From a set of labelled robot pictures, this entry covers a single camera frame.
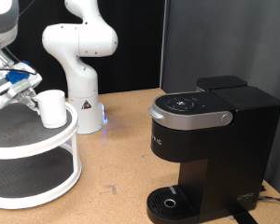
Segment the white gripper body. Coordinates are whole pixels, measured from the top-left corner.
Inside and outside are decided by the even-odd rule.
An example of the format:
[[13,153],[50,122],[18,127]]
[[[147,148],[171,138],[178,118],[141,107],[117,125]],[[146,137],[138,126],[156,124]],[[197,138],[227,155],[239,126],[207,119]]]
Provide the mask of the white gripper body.
[[25,79],[33,89],[42,81],[42,77],[26,61],[0,64],[0,109],[10,104],[22,104],[21,100],[8,99],[7,91],[13,84]]

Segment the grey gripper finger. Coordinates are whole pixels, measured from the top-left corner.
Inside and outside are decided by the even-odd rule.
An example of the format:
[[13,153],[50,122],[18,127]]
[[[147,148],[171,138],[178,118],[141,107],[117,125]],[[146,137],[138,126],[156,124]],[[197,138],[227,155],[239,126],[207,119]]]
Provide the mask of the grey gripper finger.
[[20,101],[34,95],[34,90],[28,80],[21,80],[13,84],[7,91],[7,98]]
[[36,93],[33,88],[29,88],[22,93],[21,102],[27,105],[32,110],[38,109],[38,102],[36,100]]

